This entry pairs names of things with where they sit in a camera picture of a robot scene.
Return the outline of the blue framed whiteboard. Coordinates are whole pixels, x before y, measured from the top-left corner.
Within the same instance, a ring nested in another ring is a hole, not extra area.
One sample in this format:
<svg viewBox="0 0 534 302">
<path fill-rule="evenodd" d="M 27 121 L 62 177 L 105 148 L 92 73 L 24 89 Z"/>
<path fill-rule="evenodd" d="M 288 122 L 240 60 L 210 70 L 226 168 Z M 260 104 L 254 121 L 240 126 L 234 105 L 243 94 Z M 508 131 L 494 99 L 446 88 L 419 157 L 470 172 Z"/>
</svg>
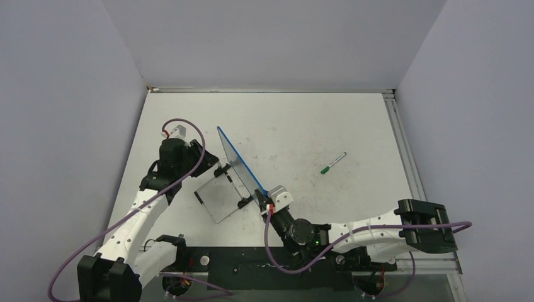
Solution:
<svg viewBox="0 0 534 302">
<path fill-rule="evenodd" d="M 221 127 L 217 127 L 225 157 L 216 165 L 212 177 L 194 195 L 214 224 L 219 224 L 252 202 L 266 189 L 243 159 Z"/>
</svg>

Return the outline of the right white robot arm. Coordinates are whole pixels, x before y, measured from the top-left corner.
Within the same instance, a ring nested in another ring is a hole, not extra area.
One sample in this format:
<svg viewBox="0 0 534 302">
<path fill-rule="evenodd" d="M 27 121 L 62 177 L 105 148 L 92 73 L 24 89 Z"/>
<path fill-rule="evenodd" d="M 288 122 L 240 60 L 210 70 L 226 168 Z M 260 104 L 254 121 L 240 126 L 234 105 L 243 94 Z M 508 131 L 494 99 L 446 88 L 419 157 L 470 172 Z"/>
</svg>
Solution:
<svg viewBox="0 0 534 302">
<path fill-rule="evenodd" d="M 442 204 L 402 199 L 394 209 L 364 220 L 314 224 L 290 214 L 293 198 L 284 187 L 256 195 L 265 222 L 264 242 L 269 242 L 268 229 L 273 227 L 288 252 L 301 256 L 308 266 L 341 257 L 373 269 L 394 264 L 398 255 L 408 252 L 447 254 L 458 249 L 454 234 L 460 225 L 449 221 Z"/>
</svg>

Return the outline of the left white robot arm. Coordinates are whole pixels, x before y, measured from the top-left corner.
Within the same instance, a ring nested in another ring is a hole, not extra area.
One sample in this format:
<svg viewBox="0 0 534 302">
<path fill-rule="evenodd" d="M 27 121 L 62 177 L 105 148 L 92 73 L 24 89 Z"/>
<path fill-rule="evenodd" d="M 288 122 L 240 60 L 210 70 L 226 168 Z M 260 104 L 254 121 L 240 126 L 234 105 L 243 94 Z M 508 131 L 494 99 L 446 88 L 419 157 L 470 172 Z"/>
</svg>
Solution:
<svg viewBox="0 0 534 302">
<path fill-rule="evenodd" d="M 85 255 L 77 265 L 81 301 L 140 301 L 143 288 L 165 267 L 182 270 L 188 254 L 181 237 L 165 236 L 147 252 L 144 240 L 160 215 L 181 189 L 181 181 L 198 177 L 216 166 L 219 158 L 203 149 L 197 140 L 167 138 L 140 182 L 126 220 L 93 256 Z"/>
</svg>

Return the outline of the green capped marker pen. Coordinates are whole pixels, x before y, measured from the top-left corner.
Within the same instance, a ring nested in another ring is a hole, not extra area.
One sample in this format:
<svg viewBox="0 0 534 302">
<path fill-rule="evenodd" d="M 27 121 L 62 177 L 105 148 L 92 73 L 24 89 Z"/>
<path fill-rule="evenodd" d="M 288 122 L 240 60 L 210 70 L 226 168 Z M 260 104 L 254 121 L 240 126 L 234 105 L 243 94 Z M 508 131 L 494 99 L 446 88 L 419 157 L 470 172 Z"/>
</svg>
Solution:
<svg viewBox="0 0 534 302">
<path fill-rule="evenodd" d="M 336 157 L 330 164 L 326 165 L 322 170 L 321 170 L 321 174 L 324 175 L 326 174 L 334 165 L 336 165 L 341 159 L 343 159 L 344 157 L 346 157 L 347 153 L 346 152 L 343 152 L 341 155 L 339 155 L 338 157 Z"/>
</svg>

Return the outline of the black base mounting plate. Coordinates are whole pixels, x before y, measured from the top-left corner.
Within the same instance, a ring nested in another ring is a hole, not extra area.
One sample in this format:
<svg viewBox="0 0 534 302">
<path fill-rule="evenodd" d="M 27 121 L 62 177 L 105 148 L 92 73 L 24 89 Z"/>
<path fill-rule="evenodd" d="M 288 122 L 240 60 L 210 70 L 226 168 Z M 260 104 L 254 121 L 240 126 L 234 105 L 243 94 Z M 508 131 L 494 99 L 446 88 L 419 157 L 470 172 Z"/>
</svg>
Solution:
<svg viewBox="0 0 534 302">
<path fill-rule="evenodd" d="M 395 272 L 395 264 L 359 262 L 356 253 L 344 263 L 321 258 L 307 272 L 285 274 L 269 260 L 264 247 L 187 247 L 164 272 L 207 274 L 208 282 L 229 290 L 308 290 L 351 291 L 352 276 L 376 281 L 382 272 Z"/>
</svg>

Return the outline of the aluminium frame rail back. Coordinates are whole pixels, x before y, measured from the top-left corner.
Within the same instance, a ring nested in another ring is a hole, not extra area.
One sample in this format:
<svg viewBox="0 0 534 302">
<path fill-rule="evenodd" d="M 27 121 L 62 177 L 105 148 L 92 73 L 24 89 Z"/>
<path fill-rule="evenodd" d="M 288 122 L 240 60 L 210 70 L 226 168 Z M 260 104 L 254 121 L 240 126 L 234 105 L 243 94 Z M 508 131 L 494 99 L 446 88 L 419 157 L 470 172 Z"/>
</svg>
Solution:
<svg viewBox="0 0 534 302">
<path fill-rule="evenodd" d="M 149 93 L 379 93 L 393 94 L 393 89 L 354 88 L 235 88 L 235 87 L 150 87 Z"/>
</svg>

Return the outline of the aluminium frame rail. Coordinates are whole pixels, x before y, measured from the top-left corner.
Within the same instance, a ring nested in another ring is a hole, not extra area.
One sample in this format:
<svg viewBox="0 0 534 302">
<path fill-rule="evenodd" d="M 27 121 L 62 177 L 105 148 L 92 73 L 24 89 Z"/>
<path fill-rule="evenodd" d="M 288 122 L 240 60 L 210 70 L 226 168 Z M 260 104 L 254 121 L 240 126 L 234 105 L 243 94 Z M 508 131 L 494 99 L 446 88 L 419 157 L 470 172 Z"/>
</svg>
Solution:
<svg viewBox="0 0 534 302">
<path fill-rule="evenodd" d="M 354 88 L 235 88 L 235 87 L 150 87 L 149 93 L 379 93 L 393 94 L 393 89 Z"/>
<path fill-rule="evenodd" d="M 426 201 L 421 177 L 411 146 L 408 141 L 406 131 L 402 122 L 401 114 L 395 97 L 395 90 L 388 90 L 382 94 L 385 108 L 390 119 L 397 148 L 399 149 L 402 165 L 409 185 L 412 199 Z"/>
</svg>

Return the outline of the aluminium frame rail right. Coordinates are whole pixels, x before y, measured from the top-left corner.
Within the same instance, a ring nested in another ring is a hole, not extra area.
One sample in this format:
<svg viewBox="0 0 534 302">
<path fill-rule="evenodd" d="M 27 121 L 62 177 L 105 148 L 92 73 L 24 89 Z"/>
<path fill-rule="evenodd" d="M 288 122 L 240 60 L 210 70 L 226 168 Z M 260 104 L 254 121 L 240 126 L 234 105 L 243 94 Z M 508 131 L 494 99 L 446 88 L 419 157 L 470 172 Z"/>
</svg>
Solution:
<svg viewBox="0 0 534 302">
<path fill-rule="evenodd" d="M 397 148 L 399 149 L 402 165 L 409 185 L 412 199 L 426 201 L 421 177 L 411 146 L 408 141 L 406 131 L 402 122 L 401 114 L 395 97 L 395 90 L 388 90 L 382 94 L 385 108 L 390 119 Z"/>
</svg>

